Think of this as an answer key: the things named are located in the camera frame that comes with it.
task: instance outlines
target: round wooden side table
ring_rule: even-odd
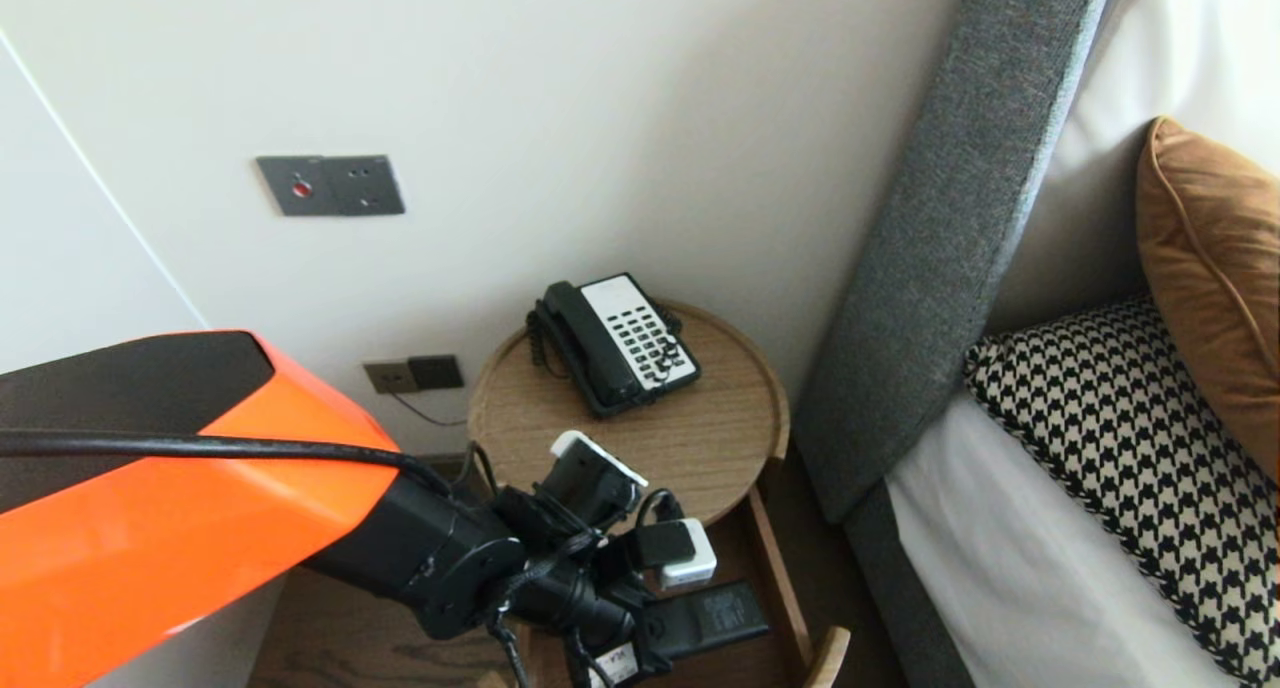
[[[554,439],[579,428],[649,480],[650,491],[671,489],[689,518],[709,526],[746,496],[769,459],[786,457],[786,393],[758,347],[704,309],[659,302],[681,318],[703,373],[653,405],[595,418],[575,382],[532,364],[524,329],[489,357],[467,430],[499,483],[529,491],[550,469]],[[564,372],[552,347],[548,359]]]

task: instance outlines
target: white bedsheet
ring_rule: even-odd
[[[979,687],[1235,685],[968,393],[887,483],[906,555]]]

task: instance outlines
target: white pillow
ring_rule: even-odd
[[[1280,0],[1107,0],[988,331],[1143,288],[1133,182],[1152,118],[1280,173],[1277,100]]]

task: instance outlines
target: gray wall plate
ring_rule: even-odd
[[[325,159],[259,156],[262,179],[284,215],[394,215],[404,212],[385,155]]]

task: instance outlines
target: wooden floor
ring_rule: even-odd
[[[823,523],[797,451],[767,505],[810,636],[854,632],[836,685],[904,688],[902,671],[841,529]],[[503,688],[506,657],[483,630],[438,643],[410,611],[306,569],[289,575],[251,688]]]

